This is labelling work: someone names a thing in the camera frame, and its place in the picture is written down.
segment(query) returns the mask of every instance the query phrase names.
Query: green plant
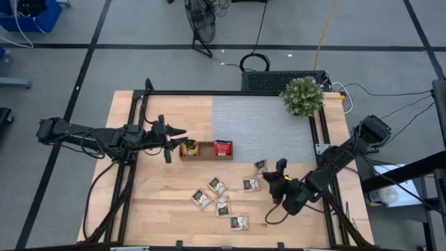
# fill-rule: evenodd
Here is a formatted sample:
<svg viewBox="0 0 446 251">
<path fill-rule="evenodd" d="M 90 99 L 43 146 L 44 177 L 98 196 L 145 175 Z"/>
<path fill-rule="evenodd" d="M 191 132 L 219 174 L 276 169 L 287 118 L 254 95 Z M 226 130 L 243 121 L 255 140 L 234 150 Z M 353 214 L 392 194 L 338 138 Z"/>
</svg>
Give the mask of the green plant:
<svg viewBox="0 0 446 251">
<path fill-rule="evenodd" d="M 291 80 L 280 96 L 292 115 L 314 116 L 314 111 L 323 106 L 323 92 L 313 77 Z"/>
</svg>

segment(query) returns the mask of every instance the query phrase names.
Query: open cardboard tray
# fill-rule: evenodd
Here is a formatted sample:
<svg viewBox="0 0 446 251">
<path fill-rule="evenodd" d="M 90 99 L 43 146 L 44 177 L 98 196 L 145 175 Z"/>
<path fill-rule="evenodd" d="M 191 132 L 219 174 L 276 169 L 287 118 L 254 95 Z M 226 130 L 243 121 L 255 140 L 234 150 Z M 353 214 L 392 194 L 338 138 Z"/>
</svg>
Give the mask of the open cardboard tray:
<svg viewBox="0 0 446 251">
<path fill-rule="evenodd" d="M 198 156 L 183 156 L 183 150 L 180 147 L 180 159 L 187 160 L 233 160 L 233 142 L 231 142 L 231 155 L 229 156 L 215 156 L 214 142 L 198 142 Z"/>
</svg>

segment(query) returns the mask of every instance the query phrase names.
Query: wooden table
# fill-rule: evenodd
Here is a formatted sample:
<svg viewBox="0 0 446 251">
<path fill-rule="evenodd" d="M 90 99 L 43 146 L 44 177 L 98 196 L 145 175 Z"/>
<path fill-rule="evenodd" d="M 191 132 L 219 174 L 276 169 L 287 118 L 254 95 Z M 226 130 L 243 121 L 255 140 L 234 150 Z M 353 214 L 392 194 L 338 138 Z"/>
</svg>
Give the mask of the wooden table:
<svg viewBox="0 0 446 251">
<path fill-rule="evenodd" d="M 131 99 L 132 91 L 115 92 L 107 127 L 118 128 L 127 122 Z M 211 96 L 149 96 L 146 115 L 149 120 L 156 120 L 159 114 L 164 114 L 166 123 L 187 130 L 189 138 L 211 141 L 212 105 Z M 325 94 L 325 117 L 331 143 L 340 145 L 346 141 L 349 133 L 338 93 Z M 318 117 L 316 124 L 320 127 Z M 319 127 L 318 136 L 322 142 Z M 110 159 L 99 160 L 94 177 L 109 163 Z M 349 167 L 356 169 L 354 162 Z M 269 163 L 268 169 L 274 168 L 274 163 Z M 286 173 L 301 178 L 315 168 L 316 163 L 289 163 Z M 116 170 L 117 167 L 96 183 L 87 217 L 88 234 L 109 210 Z M 200 211 L 190 201 L 193 192 L 206 188 L 207 182 L 216 175 L 230 187 L 224 194 L 230 197 L 232 213 L 249 215 L 248 231 L 231 231 L 229 219 L 215 215 L 214 202 Z M 324 215 L 306 207 L 280 225 L 267 225 L 265 214 L 274 206 L 268 184 L 261 181 L 262 191 L 243 192 L 241 177 L 249 175 L 253 175 L 252 163 L 183 162 L 176 149 L 169 165 L 164 162 L 163 154 L 140 153 L 124 244 L 174 246 L 177 240 L 182 240 L 184 246 L 274 248 L 278 242 L 283 242 L 287 248 L 330 247 Z M 365 239 L 373 243 L 358 175 L 344 169 L 337 176 L 344 207 L 348 201 L 350 218 Z M 321 201 L 311 206 L 323 210 Z M 280 220 L 285 213 L 280 206 L 269 220 Z M 116 216 L 112 240 L 116 240 L 119 220 L 120 216 Z M 333 222 L 337 243 L 341 243 L 336 216 Z"/>
</svg>

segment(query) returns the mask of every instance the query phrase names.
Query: fan stand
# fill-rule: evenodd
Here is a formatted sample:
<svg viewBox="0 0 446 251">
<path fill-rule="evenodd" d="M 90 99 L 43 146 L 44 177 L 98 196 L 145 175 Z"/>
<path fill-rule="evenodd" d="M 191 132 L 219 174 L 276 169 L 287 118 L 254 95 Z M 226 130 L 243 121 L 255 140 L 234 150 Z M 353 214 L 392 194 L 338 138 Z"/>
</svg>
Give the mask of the fan stand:
<svg viewBox="0 0 446 251">
<path fill-rule="evenodd" d="M 204 52 L 203 50 L 195 47 L 195 41 L 198 40 L 201 45 L 203 45 L 204 49 L 206 49 L 208 52 Z M 194 39 L 192 40 L 192 49 L 205 54 L 206 56 L 209 56 L 210 58 L 212 58 L 212 52 L 210 52 L 210 50 L 208 49 L 208 46 L 206 46 L 203 41 L 201 40 L 200 36 L 198 36 L 198 34 L 194 31 Z"/>
</svg>

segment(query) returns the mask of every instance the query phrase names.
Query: gray carpet floor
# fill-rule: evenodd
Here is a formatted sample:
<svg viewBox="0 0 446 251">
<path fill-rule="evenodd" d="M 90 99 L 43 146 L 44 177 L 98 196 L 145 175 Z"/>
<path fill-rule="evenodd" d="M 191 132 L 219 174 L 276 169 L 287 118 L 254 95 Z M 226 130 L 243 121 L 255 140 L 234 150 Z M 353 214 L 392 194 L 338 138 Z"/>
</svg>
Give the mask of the gray carpet floor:
<svg viewBox="0 0 446 251">
<path fill-rule="evenodd" d="M 29 34 L 36 49 L 10 48 L 0 65 L 0 76 L 23 77 L 32 89 L 0 89 L 0 107 L 15 115 L 0 144 L 0 250 L 16 246 L 51 148 L 37 143 L 35 133 L 42 118 L 63 116 L 87 54 L 104 4 L 108 0 L 71 0 L 63 7 L 53 32 Z M 270 0 L 260 45 L 317 45 L 333 0 Z M 443 0 L 410 0 L 431 46 L 445 47 Z M 211 44 L 215 58 L 238 63 L 251 50 L 234 50 L 224 45 L 253 45 L 256 42 L 262 3 L 232 3 L 226 17 L 216 20 Z M 21 35 L 3 29 L 0 36 L 24 42 Z M 192 32 L 184 1 L 112 0 L 98 38 L 101 45 L 188 45 Z M 57 48 L 56 44 L 77 44 L 79 48 Z M 339 0 L 324 45 L 421 47 L 422 41 L 403 0 Z M 271 70 L 311 70 L 314 50 L 258 50 L 270 58 Z M 373 93 L 425 91 L 437 78 L 428 54 L 407 52 L 324 50 L 318 69 L 326 70 L 332 82 L 359 83 Z M 446 52 L 435 52 L 446 68 Z M 263 69 L 263 62 L 249 59 L 248 68 Z M 237 67 L 184 48 L 143 47 L 95 49 L 74 107 L 71 121 L 92 127 L 104 126 L 113 93 L 142 89 L 149 77 L 158 90 L 240 90 Z M 356 86 L 348 88 L 354 109 L 346 115 L 353 127 L 366 115 L 383 116 L 419 96 L 369 96 Z M 394 132 L 402 129 L 416 113 L 427 107 L 426 99 L 386 119 Z M 374 157 L 409 163 L 444 150 L 436 109 L 419 116 L 413 124 Z M 361 176 L 371 176 L 358 162 Z M 73 244 L 77 240 L 95 160 L 62 149 L 49 180 L 42 205 L 33 225 L 28 248 Z M 368 208 L 375 242 L 383 248 L 416 250 L 424 245 L 421 223 L 390 217 L 386 208 Z M 439 250 L 446 246 L 440 218 L 432 213 Z"/>
</svg>

